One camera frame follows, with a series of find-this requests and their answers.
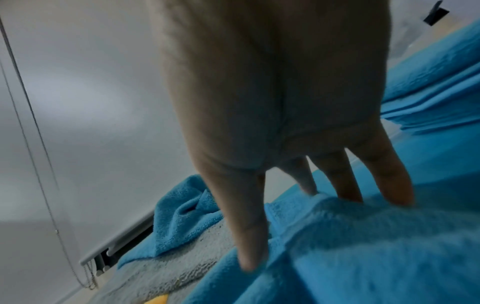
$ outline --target yellow object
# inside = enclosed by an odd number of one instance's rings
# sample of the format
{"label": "yellow object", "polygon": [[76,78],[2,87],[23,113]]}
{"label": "yellow object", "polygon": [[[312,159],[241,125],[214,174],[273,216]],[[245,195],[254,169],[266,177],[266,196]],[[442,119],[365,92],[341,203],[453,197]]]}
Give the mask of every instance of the yellow object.
{"label": "yellow object", "polygon": [[145,302],[145,304],[167,304],[167,300],[169,299],[169,294],[163,294],[159,295],[156,298],[151,299],[148,302]]}

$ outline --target finger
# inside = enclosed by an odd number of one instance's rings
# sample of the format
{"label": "finger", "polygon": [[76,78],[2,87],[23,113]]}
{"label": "finger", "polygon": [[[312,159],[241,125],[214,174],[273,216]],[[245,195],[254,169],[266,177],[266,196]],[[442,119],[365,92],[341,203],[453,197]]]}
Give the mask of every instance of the finger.
{"label": "finger", "polygon": [[326,175],[339,198],[355,202],[363,201],[345,149],[327,155],[309,157],[312,163]]}
{"label": "finger", "polygon": [[309,161],[306,157],[291,159],[279,165],[278,168],[293,177],[306,194],[315,195],[318,193],[317,185],[315,185]]}
{"label": "finger", "polygon": [[395,205],[413,204],[412,181],[380,121],[366,140],[348,148],[370,170],[386,200]]}
{"label": "finger", "polygon": [[268,223],[264,211],[265,178],[247,170],[200,170],[211,190],[238,249],[245,271],[255,270],[268,258]]}

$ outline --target gray towel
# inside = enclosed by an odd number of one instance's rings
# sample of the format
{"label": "gray towel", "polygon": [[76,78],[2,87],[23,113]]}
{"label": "gray towel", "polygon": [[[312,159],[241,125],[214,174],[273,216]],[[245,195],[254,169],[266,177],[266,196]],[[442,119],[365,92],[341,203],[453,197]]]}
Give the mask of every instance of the gray towel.
{"label": "gray towel", "polygon": [[181,302],[196,285],[195,281],[200,280],[233,246],[230,232],[222,220],[191,243],[158,258],[126,264],[89,304],[142,304],[165,293],[171,294],[168,304]]}

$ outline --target skin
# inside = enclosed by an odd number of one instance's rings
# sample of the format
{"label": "skin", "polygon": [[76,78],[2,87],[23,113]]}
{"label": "skin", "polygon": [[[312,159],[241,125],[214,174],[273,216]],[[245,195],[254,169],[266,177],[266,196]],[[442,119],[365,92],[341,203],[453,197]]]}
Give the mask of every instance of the skin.
{"label": "skin", "polygon": [[268,256],[265,171],[317,193],[307,162],[362,202],[345,148],[382,195],[412,183],[381,123],[387,0],[148,0],[161,67],[191,159],[221,208],[246,271]]}

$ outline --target hand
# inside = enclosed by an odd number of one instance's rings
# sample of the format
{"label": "hand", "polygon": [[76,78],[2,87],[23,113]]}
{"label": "hand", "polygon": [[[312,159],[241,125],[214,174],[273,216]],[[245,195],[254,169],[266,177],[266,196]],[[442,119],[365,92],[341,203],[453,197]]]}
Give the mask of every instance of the hand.
{"label": "hand", "polygon": [[226,217],[244,270],[268,255],[265,171],[308,194],[306,159],[362,201],[345,148],[383,196],[408,205],[407,171],[380,123],[387,0],[150,0],[161,65],[192,161]]}

